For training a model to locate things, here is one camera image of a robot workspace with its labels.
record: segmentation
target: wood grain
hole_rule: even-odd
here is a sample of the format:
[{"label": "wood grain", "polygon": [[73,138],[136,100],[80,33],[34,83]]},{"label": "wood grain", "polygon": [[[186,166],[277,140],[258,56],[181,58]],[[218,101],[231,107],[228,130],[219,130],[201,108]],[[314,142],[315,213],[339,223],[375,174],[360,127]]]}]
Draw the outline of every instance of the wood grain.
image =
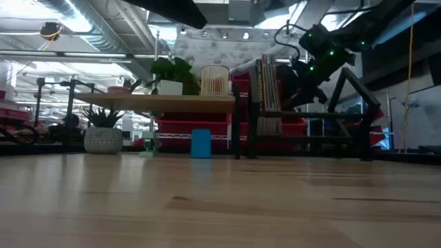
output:
[{"label": "wood grain", "polygon": [[0,158],[2,247],[439,247],[441,169],[352,159]]},{"label": "wood grain", "polygon": [[86,94],[77,93],[75,98],[86,103],[109,108],[111,104],[121,110],[141,112],[200,112],[232,113],[233,96],[161,96],[146,94]]}]

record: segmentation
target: succulent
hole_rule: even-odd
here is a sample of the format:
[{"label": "succulent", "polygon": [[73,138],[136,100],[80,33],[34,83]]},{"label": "succulent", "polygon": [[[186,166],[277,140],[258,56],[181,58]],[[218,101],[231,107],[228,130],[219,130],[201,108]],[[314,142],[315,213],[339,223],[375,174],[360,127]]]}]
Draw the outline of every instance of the succulent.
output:
[{"label": "succulent", "polygon": [[83,110],[83,115],[89,119],[89,121],[95,127],[109,127],[113,128],[116,122],[123,117],[124,114],[120,114],[120,110],[118,108],[110,107],[110,113],[108,115],[105,114],[104,108],[98,108],[98,111],[94,110]]}]

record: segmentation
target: white basket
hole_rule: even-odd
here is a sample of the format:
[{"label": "white basket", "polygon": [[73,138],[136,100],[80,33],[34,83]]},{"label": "white basket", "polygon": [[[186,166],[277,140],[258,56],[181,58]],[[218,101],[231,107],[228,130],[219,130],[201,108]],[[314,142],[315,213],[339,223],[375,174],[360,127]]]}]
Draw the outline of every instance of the white basket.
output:
[{"label": "white basket", "polygon": [[229,70],[222,65],[202,68],[201,96],[229,96]]}]

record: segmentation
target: gray pot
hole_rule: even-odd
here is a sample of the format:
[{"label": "gray pot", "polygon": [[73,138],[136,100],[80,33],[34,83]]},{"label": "gray pot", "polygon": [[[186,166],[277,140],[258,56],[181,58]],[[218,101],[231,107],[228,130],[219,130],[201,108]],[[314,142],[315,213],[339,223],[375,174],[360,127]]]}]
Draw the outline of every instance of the gray pot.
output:
[{"label": "gray pot", "polygon": [[89,127],[84,136],[84,149],[93,154],[115,154],[123,148],[123,133],[116,128]]}]

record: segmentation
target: black metal frame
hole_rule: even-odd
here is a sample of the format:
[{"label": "black metal frame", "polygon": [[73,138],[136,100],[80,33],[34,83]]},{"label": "black metal frame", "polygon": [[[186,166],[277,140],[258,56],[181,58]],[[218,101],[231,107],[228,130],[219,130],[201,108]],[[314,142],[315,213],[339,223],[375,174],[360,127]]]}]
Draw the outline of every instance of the black metal frame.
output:
[{"label": "black metal frame", "polygon": [[[340,98],[343,86],[349,81],[353,88],[361,95],[367,103],[367,111],[364,114],[337,114],[335,108]],[[261,112],[260,99],[258,98],[257,82],[251,80],[249,87],[248,102],[248,158],[256,158],[257,144],[259,142],[296,142],[296,143],[334,143],[336,144],[336,154],[340,153],[342,144],[353,144],[353,152],[358,152],[362,160],[369,161],[373,158],[369,132],[371,124],[380,109],[380,102],[371,92],[361,83],[350,69],[343,68],[338,77],[336,88],[330,100],[327,113],[294,113],[294,112]],[[258,117],[267,118],[321,118],[334,120],[333,136],[257,136]],[[361,124],[351,136],[347,128],[343,125],[342,119],[362,119]]]},{"label": "black metal frame", "polygon": [[240,85],[233,84],[234,113],[232,115],[232,148],[235,159],[240,159]]}]

